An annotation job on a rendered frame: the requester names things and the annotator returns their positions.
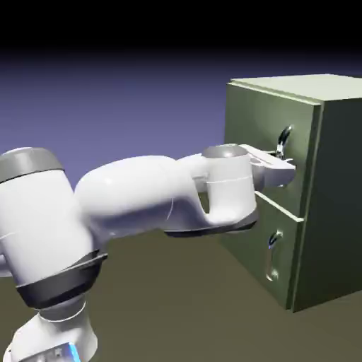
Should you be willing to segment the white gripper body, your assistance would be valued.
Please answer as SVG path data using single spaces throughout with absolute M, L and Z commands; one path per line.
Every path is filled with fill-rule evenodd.
M 255 190 L 265 187 L 280 187 L 289 184 L 295 177 L 296 166 L 272 154 L 247 144 L 241 144 L 249 156 Z

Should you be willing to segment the long curved metal handle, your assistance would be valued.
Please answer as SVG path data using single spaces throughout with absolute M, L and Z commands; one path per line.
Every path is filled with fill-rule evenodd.
M 274 157 L 279 159 L 284 159 L 285 147 L 288 141 L 288 138 L 293 129 L 292 125 L 288 125 L 279 135 L 276 149 L 271 153 Z

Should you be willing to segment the large green cabinet door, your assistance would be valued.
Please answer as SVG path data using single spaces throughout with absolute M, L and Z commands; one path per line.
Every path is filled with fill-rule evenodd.
M 275 151 L 284 129 L 292 130 L 284 158 L 296 166 L 296 175 L 285 187 L 264 188 L 263 193 L 295 216 L 305 215 L 310 168 L 322 105 L 267 90 L 228 83 L 226 86 L 225 142 L 248 144 Z

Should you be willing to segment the green cabinet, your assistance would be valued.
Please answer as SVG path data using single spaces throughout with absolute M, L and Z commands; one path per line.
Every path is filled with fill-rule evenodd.
M 362 290 L 362 76 L 234 78 L 322 105 L 289 310 Z

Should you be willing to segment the small green cabinet door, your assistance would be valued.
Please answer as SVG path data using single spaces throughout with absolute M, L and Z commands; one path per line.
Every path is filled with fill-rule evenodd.
M 226 233 L 221 244 L 241 263 L 246 270 L 276 299 L 279 305 L 290 309 L 297 267 L 300 232 L 304 219 L 294 216 L 260 192 L 256 193 L 259 218 L 249 230 L 240 233 Z M 267 242 L 276 230 L 283 232 L 273 258 L 278 271 L 277 280 L 265 277 Z

